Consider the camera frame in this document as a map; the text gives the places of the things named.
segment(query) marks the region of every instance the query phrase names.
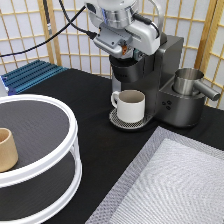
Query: metal grate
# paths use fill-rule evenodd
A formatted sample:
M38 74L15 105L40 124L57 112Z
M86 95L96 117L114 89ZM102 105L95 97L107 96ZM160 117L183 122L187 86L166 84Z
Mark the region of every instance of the metal grate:
M113 109L110 112L109 119L110 119L110 122L113 125L115 125L117 128L120 128L125 131L137 131L145 127L149 123L149 121L152 119L152 116L145 115L145 117L137 123L125 123L117 117L117 109Z
M36 60L3 75L2 78L5 85L9 87L9 95L14 95L15 93L21 93L45 79L65 70L67 70L67 68Z

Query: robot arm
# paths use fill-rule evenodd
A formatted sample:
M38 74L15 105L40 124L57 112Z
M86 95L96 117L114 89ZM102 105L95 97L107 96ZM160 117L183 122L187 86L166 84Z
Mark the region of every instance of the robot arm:
M161 35L164 13L156 0L149 0L158 13ZM94 43L116 58L124 58L129 49L152 55L160 46L160 36L152 25L138 21L138 0L85 0L91 22L100 28Z

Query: blue mat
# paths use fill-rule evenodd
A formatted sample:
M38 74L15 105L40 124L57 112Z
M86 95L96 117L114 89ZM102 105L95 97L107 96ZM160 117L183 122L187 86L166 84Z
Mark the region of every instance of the blue mat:
M9 87L9 95L22 93L24 90L54 76L67 68L48 62L36 60L2 76L5 86Z

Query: black cable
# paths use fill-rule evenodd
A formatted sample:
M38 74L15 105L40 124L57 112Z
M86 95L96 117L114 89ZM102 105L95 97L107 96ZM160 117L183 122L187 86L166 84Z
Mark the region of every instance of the black cable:
M80 32L82 32L82 33L87 34L87 36L89 36L89 38L90 38L91 40L93 40L93 39L97 36L97 33L91 32L91 31L89 31L89 30L83 30L83 29L77 27L75 24L73 24L73 23L71 22L71 20L69 19L69 17L68 17L68 14L67 14L67 12L66 12L66 10L65 10L65 7L64 7L64 5L63 5L62 0L59 0L59 3L60 3L60 5L61 5L61 9L62 9L62 11L63 11L63 13L64 13L64 15L65 15L65 18L68 20L68 22L69 22L69 23L70 23L76 30L78 30L78 31L80 31Z
M141 16L141 15L138 14L138 13L135 13L135 14L133 15L133 18L136 19L136 20L138 20L138 21L140 21L140 22L145 23L146 25L149 25L149 26L152 25L152 26L155 28L156 32L157 32L157 37L156 37L156 39L160 36L159 29L158 29L158 27L152 22L152 20L150 20L150 19L148 19L148 18L145 18L144 16Z
M44 41L43 43L41 44L38 44L34 47L31 47L29 48L28 50L25 50L25 51L21 51L21 52L17 52L17 53L11 53L11 54L5 54L5 55L0 55L0 58L3 58L3 57L7 57L7 56L12 56L12 55L18 55L18 54L24 54L26 52L29 52L29 51L32 51L38 47L41 47L43 46L44 44L47 44L48 42L50 42L51 40L53 40L55 37L57 37L60 33L62 33L64 30L66 30L73 21L75 21L77 19L77 17L85 10L85 6L83 6L79 11L78 13L71 19L71 21L65 26L63 27L62 29L60 29L56 34L54 34L51 38L49 38L48 40Z

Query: coffee machine drip tray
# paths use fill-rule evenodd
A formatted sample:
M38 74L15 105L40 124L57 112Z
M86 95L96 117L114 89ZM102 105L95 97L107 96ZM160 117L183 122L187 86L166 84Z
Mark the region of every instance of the coffee machine drip tray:
M145 117L137 122L137 123L126 123L121 121L118 117L117 117L117 109L113 109L110 112L109 115L109 119L110 122L117 128L121 129L122 131L138 131L139 129L145 127L151 120L152 120L152 116L151 115L145 115Z

